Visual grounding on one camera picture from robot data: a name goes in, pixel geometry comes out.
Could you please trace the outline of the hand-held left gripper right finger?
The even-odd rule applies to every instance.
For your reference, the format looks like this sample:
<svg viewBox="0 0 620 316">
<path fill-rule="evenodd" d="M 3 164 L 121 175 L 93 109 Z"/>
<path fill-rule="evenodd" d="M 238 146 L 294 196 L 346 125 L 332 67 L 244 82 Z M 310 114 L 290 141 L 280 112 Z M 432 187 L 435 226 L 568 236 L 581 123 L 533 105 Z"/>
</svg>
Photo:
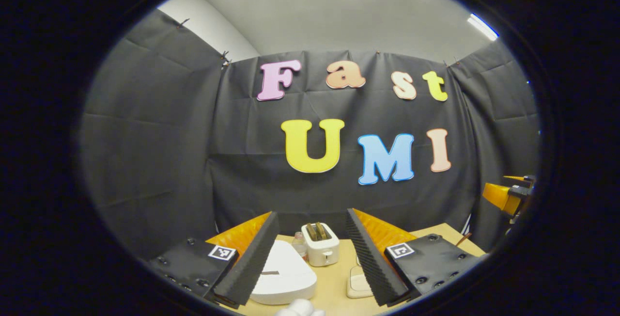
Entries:
<svg viewBox="0 0 620 316">
<path fill-rule="evenodd" d="M 356 208 L 347 210 L 346 228 L 380 306 L 423 296 L 467 274 L 480 261 L 440 234 L 418 237 Z"/>
</svg>

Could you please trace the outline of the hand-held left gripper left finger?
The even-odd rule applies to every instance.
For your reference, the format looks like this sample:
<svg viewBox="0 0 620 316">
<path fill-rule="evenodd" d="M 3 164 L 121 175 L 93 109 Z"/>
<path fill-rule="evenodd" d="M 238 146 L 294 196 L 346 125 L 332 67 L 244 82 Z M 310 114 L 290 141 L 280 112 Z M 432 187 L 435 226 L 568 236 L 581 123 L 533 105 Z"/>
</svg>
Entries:
<svg viewBox="0 0 620 316">
<path fill-rule="evenodd" d="M 279 234 L 277 212 L 266 212 L 206 240 L 186 238 L 148 261 L 169 282 L 209 302 L 245 305 Z"/>
</svg>

